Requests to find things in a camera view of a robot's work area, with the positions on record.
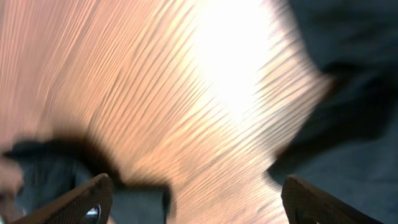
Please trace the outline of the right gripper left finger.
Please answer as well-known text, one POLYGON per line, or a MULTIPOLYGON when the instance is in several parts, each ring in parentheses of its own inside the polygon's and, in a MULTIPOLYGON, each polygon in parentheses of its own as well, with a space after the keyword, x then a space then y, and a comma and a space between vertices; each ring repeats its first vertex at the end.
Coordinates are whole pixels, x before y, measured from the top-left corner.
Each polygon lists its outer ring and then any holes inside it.
POLYGON ((100 174, 14 224, 107 224, 113 204, 113 182, 100 174))

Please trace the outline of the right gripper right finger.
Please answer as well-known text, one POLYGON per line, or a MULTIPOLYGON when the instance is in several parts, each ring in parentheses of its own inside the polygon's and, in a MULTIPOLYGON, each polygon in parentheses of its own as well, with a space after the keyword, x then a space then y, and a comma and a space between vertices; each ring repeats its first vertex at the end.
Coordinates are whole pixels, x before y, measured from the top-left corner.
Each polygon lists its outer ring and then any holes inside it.
POLYGON ((281 198, 290 224, 382 224, 295 175, 285 179, 281 198))

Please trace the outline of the black t-shirt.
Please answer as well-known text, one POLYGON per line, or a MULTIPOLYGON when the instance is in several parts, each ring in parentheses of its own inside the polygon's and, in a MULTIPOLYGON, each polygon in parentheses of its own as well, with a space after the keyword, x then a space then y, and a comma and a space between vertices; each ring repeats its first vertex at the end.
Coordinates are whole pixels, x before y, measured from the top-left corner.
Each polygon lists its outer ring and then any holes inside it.
POLYGON ((2 1, 26 218, 102 172, 110 223, 306 222, 297 175, 397 222, 396 1, 2 1))

